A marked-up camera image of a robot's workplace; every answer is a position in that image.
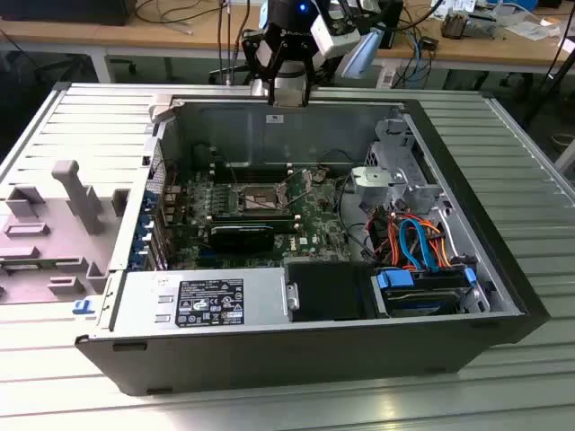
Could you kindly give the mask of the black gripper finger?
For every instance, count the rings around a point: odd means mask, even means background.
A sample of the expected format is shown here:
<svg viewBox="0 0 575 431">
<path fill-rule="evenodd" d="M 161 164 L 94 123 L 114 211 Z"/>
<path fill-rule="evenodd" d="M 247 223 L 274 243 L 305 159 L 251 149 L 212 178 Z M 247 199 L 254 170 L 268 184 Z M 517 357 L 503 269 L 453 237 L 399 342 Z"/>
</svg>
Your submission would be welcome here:
<svg viewBox="0 0 575 431">
<path fill-rule="evenodd" d="M 268 85 L 268 104 L 273 105 L 275 80 L 282 66 L 281 29 L 266 27 L 258 31 L 245 31 L 242 47 L 251 77 Z"/>
<path fill-rule="evenodd" d="M 283 79 L 293 95 L 300 95 L 300 107 L 309 103 L 315 85 L 314 50 L 307 41 L 288 40 L 283 43 L 286 62 L 283 65 Z"/>
</svg>

